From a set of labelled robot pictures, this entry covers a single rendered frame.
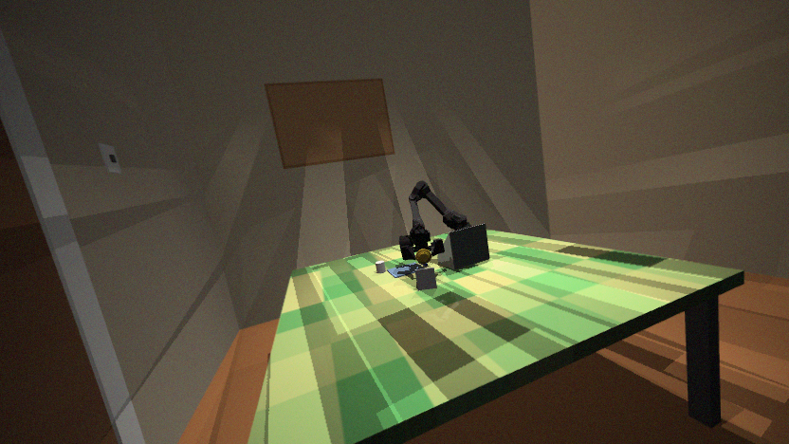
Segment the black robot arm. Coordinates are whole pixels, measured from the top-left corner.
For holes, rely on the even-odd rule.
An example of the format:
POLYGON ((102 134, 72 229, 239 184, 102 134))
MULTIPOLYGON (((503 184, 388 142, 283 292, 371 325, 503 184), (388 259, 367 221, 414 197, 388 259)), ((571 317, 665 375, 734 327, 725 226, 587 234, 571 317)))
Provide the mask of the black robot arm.
POLYGON ((456 231, 471 227, 467 222, 465 215, 459 214, 454 210, 449 209, 443 202, 441 202, 432 192, 426 181, 418 181, 413 188, 412 193, 409 195, 409 201, 413 213, 413 228, 410 235, 399 236, 399 246, 413 247, 418 242, 431 241, 430 231, 425 230, 424 223, 419 215, 417 201, 421 198, 426 198, 433 207, 443 215, 443 222, 456 231))

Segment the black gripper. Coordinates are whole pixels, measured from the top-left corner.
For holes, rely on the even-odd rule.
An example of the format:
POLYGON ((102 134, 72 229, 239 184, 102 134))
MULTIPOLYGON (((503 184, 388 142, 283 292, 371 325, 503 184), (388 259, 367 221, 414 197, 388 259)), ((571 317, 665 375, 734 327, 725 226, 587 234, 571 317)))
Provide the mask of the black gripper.
POLYGON ((431 257, 433 257, 436 254, 443 253, 445 251, 443 240, 441 238, 434 239, 433 242, 431 242, 430 246, 428 246, 428 244, 426 244, 426 242, 424 241, 424 242, 415 243, 415 247, 410 247, 409 245, 407 245, 407 246, 402 246, 400 248, 402 258, 404 261, 416 260, 414 253, 423 249, 431 251, 431 257))

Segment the yellow round plate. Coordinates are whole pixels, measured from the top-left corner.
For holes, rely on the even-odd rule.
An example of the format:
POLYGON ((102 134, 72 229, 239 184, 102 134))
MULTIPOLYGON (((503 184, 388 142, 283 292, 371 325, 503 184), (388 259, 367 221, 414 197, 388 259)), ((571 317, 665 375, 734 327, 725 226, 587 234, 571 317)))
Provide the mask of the yellow round plate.
POLYGON ((425 249, 419 250, 416 253, 415 258, 416 258, 417 262, 419 262, 421 264, 427 264, 431 260, 431 252, 428 251, 428 250, 425 250, 425 249))

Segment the grey dish rack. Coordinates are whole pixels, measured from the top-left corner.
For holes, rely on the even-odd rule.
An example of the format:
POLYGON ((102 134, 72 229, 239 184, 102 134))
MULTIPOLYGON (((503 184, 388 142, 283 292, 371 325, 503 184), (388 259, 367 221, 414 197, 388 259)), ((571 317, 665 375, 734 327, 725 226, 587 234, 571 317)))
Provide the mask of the grey dish rack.
POLYGON ((418 290, 437 288, 434 268, 415 270, 418 290))

